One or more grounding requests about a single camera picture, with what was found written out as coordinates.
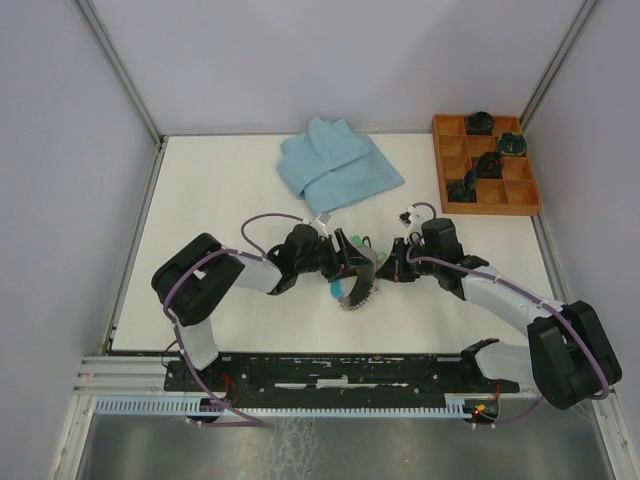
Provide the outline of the metal key organizer plate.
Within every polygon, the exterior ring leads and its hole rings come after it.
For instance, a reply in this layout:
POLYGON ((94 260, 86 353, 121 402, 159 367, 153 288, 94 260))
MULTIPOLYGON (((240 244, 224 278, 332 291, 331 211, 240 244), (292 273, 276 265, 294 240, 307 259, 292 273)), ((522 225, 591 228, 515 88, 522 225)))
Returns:
POLYGON ((376 290, 375 274, 378 267, 378 255, 370 246, 366 245, 358 245, 356 250, 369 263, 362 267, 357 267, 354 276, 329 283, 331 296, 344 311, 359 309, 376 290))

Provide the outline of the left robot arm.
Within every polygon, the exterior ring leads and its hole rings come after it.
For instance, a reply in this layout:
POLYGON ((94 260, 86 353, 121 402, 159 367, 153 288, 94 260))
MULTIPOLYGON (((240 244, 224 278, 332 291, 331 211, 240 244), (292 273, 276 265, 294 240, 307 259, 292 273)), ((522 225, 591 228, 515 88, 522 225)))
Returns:
POLYGON ((311 224, 298 224, 283 243, 264 256, 223 246, 202 233, 166 261, 152 276, 151 288, 173 324, 187 379, 209 390, 221 378, 210 317, 233 287, 277 296, 293 288, 298 277, 320 273, 331 285, 350 279, 337 302, 345 310, 359 308, 375 286, 378 254, 367 238, 356 244, 342 230, 322 234, 311 224))

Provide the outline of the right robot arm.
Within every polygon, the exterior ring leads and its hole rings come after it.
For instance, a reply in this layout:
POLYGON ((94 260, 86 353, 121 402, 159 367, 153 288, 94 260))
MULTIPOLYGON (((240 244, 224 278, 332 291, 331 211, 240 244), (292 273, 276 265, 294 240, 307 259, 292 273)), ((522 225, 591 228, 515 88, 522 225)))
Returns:
POLYGON ((467 255, 448 218, 399 217, 406 229, 378 269, 395 283, 433 277, 443 290, 479 306, 516 329, 526 345, 483 340, 468 348, 458 368, 467 389, 481 391, 495 380, 534 387, 552 406, 566 410, 603 399, 622 378, 621 365, 594 308, 548 299, 502 275, 486 260, 467 255))

